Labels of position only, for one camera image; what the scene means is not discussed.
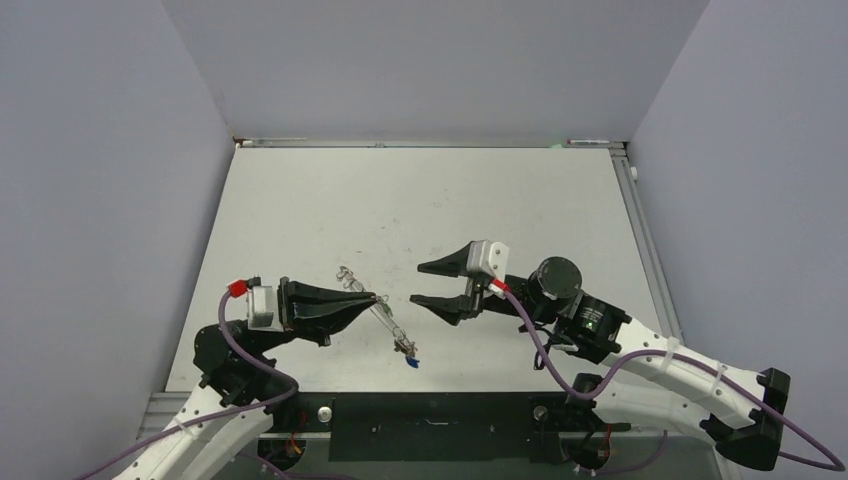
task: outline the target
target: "purple cable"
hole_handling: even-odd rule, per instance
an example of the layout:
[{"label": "purple cable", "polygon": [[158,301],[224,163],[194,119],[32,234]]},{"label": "purple cable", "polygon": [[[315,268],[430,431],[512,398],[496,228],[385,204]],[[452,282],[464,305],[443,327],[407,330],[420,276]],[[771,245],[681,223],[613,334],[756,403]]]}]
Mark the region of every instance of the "purple cable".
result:
[{"label": "purple cable", "polygon": [[203,415],[203,416],[185,421],[185,422],[183,422],[182,427],[177,425],[176,427],[171,427],[171,428],[168,428],[166,430],[162,430],[161,432],[157,433],[156,435],[153,435],[150,438],[146,438],[146,439],[136,443],[132,447],[124,450],[123,452],[115,455],[114,457],[110,458],[109,460],[106,460],[102,465],[98,466],[94,470],[92,470],[88,473],[84,473],[84,474],[82,474],[78,477],[74,477],[73,480],[85,480],[87,478],[91,478],[91,477],[97,475],[98,473],[102,472],[103,470],[106,470],[107,468],[114,465],[115,463],[118,463],[119,461],[121,461],[125,457],[128,457],[129,455],[132,455],[133,453],[141,450],[142,448],[148,447],[151,444],[158,442],[159,440],[162,440],[163,438],[165,438],[169,435],[173,435],[173,434],[179,432],[182,428],[191,427],[191,426],[197,425],[198,423],[208,422],[210,420],[215,420],[215,419],[218,419],[218,418],[229,417],[229,416],[232,416],[232,415],[238,415],[238,414],[241,414],[241,413],[244,413],[244,412],[249,412],[251,410],[256,410],[256,409],[259,409],[259,408],[265,408],[265,407],[267,407],[269,405],[273,405],[277,402],[282,402],[283,400],[286,400],[287,398],[289,398],[292,395],[294,395],[295,393],[297,393],[298,385],[297,385],[297,381],[295,381],[295,379],[293,379],[292,377],[286,375],[285,373],[283,373],[279,370],[273,369],[273,368],[269,367],[268,365],[262,363],[261,361],[257,360],[252,355],[247,353],[243,348],[241,348],[241,346],[239,346],[238,343],[236,343],[235,339],[233,338],[232,334],[230,334],[230,331],[227,328],[227,322],[226,322],[226,319],[224,318],[224,307],[226,307],[227,300],[229,300],[230,298],[232,298],[232,296],[230,295],[230,292],[227,291],[226,293],[224,293],[224,296],[221,298],[221,303],[218,306],[218,324],[221,326],[221,332],[224,334],[224,340],[226,340],[226,342],[229,344],[230,348],[232,348],[236,353],[238,353],[242,358],[244,358],[245,360],[250,362],[252,365],[255,365],[256,367],[259,367],[261,365],[262,367],[264,367],[264,368],[262,368],[263,370],[265,370],[265,371],[270,370],[269,373],[271,373],[272,375],[274,375],[276,377],[282,378],[287,383],[292,384],[294,386],[291,389],[289,389],[289,391],[287,391],[286,393],[284,393],[282,395],[277,395],[276,397],[273,397],[273,398],[269,398],[268,400],[265,400],[264,402],[253,403],[253,404],[250,404],[250,405],[246,405],[244,407],[230,408],[230,409],[223,410],[223,411],[220,411],[220,412],[210,413],[208,415]]},{"label": "purple cable", "polygon": [[[578,465],[578,467],[580,468],[581,472],[591,474],[594,471],[595,475],[597,475],[597,476],[618,475],[619,473],[635,472],[636,470],[641,470],[641,469],[647,467],[648,465],[654,463],[665,452],[665,448],[667,446],[668,446],[668,431],[663,430],[663,436],[662,436],[662,439],[660,440],[660,445],[657,447],[657,451],[654,452],[654,454],[651,455],[650,457],[646,458],[645,460],[642,460],[642,462],[640,462],[640,463],[637,463],[635,465],[630,465],[628,467],[612,468],[610,470],[606,470],[606,469],[604,469],[604,470],[590,470],[588,468],[583,468],[580,465]],[[566,455],[570,456],[570,454],[568,453],[568,449],[565,450],[565,453],[566,453]]]},{"label": "purple cable", "polygon": [[[539,334],[536,333],[536,329],[533,327],[533,322],[530,320],[530,315],[527,314],[527,311],[521,305],[521,302],[519,302],[518,299],[515,298],[515,295],[513,295],[512,292],[506,291],[504,293],[506,294],[506,298],[507,298],[507,300],[509,300],[509,303],[511,303],[512,306],[515,307],[515,310],[518,312],[518,315],[521,317],[521,320],[524,321],[524,326],[527,327],[527,333],[530,334],[530,338],[533,340],[533,344],[536,345],[536,350],[539,352],[539,355],[542,357],[542,362],[548,368],[548,371],[551,373],[551,376],[554,377],[554,380],[559,384],[560,387],[563,388],[563,390],[565,390],[569,395],[573,395],[574,397],[576,397],[578,399],[591,400],[591,399],[597,397],[598,395],[600,395],[601,392],[603,392],[604,389],[607,388],[607,385],[609,385],[609,382],[612,381],[613,375],[615,375],[615,373],[625,363],[629,362],[630,360],[633,360],[634,358],[646,357],[646,356],[664,357],[665,354],[666,354],[665,350],[640,350],[638,352],[628,353],[627,355],[624,355],[623,357],[619,358],[618,361],[615,362],[612,365],[612,367],[610,367],[609,372],[607,373],[606,377],[604,377],[604,379],[601,381],[601,383],[594,390],[592,390],[589,393],[580,393],[577,390],[575,390],[571,385],[569,385],[562,378],[562,376],[559,374],[559,372],[556,370],[556,368],[554,368],[553,362],[551,362],[551,358],[548,356],[548,353],[545,352],[545,346],[542,344],[542,340],[539,338]],[[710,374],[712,376],[718,376],[718,371],[716,371],[714,368],[710,367],[709,365],[706,365],[705,363],[699,362],[698,360],[695,360],[693,358],[689,358],[689,357],[686,357],[684,355],[680,355],[680,354],[677,354],[677,353],[673,354],[672,358],[674,358],[675,360],[679,360],[683,363],[688,363],[689,365],[693,365],[695,367],[698,367],[699,369],[707,372],[708,374]],[[803,438],[807,443],[809,443],[810,445],[815,447],[815,449],[818,450],[819,452],[821,452],[822,455],[827,457],[827,459],[830,460],[832,462],[832,464],[818,462],[816,460],[810,460],[808,458],[799,457],[798,455],[794,455],[792,453],[786,453],[786,452],[779,452],[778,456],[781,456],[781,457],[783,457],[787,460],[792,460],[792,461],[795,461],[795,462],[798,462],[798,463],[802,463],[804,465],[809,465],[811,467],[821,468],[821,469],[824,469],[824,470],[832,470],[834,472],[844,472],[845,471],[845,464],[842,463],[842,461],[839,460],[839,458],[837,458],[836,455],[833,454],[833,452],[828,450],[827,447],[822,445],[821,442],[819,442],[818,440],[813,438],[812,435],[810,435],[809,433],[807,433],[803,429],[801,429],[801,427],[799,427],[794,422],[792,422],[791,420],[789,420],[788,418],[783,416],[783,414],[781,414],[777,410],[766,405],[762,400],[755,397],[751,392],[745,390],[744,388],[742,388],[742,386],[740,386],[738,383],[734,382],[733,380],[731,380],[727,377],[722,377],[721,381],[724,382],[725,385],[727,385],[728,387],[733,389],[735,392],[737,392],[738,394],[740,394],[743,397],[745,397],[746,399],[748,399],[751,403],[753,403],[754,405],[759,407],[768,416],[770,416],[770,417],[774,418],[775,420],[777,420],[778,422],[786,425],[790,430],[792,430],[793,432],[798,434],[798,436]]]},{"label": "purple cable", "polygon": [[256,460],[257,462],[261,463],[262,465],[265,465],[268,468],[268,470],[271,470],[272,472],[274,472],[276,475],[278,475],[283,480],[289,480],[289,479],[292,479],[292,478],[315,479],[315,480],[322,479],[322,478],[326,478],[328,480],[356,480],[355,478],[348,477],[347,475],[336,475],[336,474],[333,474],[333,473],[323,473],[322,474],[322,473],[290,473],[290,472],[284,472],[284,471],[280,470],[279,467],[277,467],[276,465],[271,463],[270,460],[262,458],[259,455],[255,455],[253,453],[241,452],[241,453],[238,454],[238,456],[244,457],[244,458],[249,458],[251,460]]}]

